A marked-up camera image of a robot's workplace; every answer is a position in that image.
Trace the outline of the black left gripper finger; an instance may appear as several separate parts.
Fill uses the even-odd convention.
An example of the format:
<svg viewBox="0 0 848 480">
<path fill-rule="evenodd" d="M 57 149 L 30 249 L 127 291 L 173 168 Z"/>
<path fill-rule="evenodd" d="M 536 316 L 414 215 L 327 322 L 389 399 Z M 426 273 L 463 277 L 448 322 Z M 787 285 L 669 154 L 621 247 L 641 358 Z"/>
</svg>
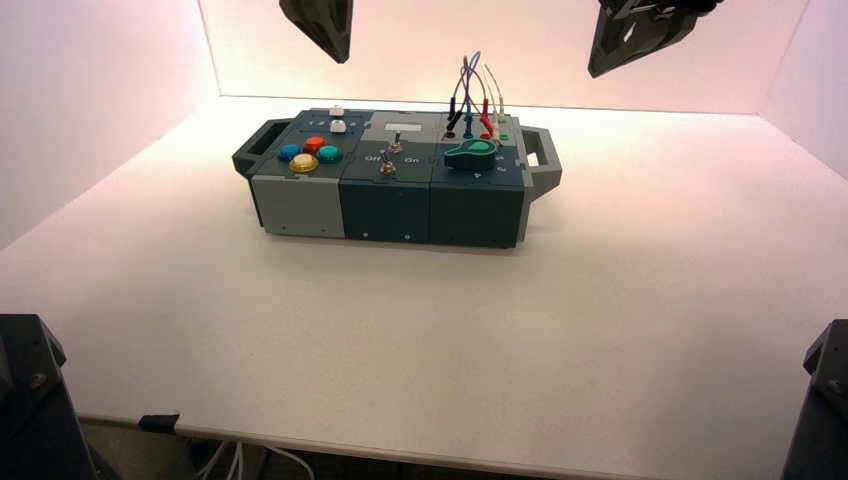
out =
<svg viewBox="0 0 848 480">
<path fill-rule="evenodd" d="M 279 0 L 283 15 L 337 64 L 348 61 L 352 0 Z"/>
</svg>

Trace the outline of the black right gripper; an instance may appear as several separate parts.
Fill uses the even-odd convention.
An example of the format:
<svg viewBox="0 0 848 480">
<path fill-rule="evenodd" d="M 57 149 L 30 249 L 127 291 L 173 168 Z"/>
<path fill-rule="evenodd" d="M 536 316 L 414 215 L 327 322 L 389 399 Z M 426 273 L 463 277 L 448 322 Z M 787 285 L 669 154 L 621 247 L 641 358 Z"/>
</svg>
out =
<svg viewBox="0 0 848 480">
<path fill-rule="evenodd" d="M 600 0 L 588 72 L 597 78 L 669 47 L 722 0 Z"/>
</svg>

